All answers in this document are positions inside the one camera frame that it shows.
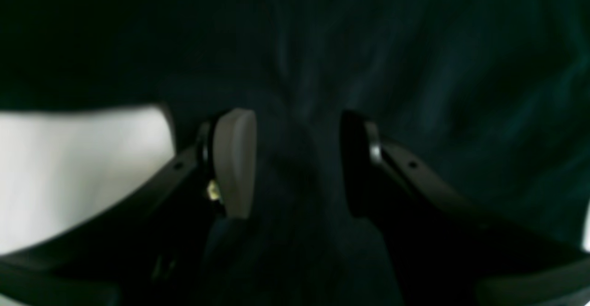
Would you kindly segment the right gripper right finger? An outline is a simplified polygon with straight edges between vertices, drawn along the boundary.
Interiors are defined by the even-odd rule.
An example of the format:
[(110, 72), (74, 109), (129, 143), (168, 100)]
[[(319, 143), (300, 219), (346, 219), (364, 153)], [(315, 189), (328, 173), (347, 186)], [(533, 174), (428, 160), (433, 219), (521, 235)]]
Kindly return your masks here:
[(460, 195), (353, 111), (341, 115), (350, 213), (382, 233), (407, 306), (587, 306), (589, 254)]

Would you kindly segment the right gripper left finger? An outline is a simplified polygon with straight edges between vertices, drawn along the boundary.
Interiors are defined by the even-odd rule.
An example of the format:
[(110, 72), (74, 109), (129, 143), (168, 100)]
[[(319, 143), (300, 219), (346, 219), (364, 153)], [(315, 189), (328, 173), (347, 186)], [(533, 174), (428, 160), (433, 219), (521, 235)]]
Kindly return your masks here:
[(248, 218), (257, 121), (230, 109), (179, 150), (164, 108), (1, 115), (1, 301), (187, 306), (209, 231)]

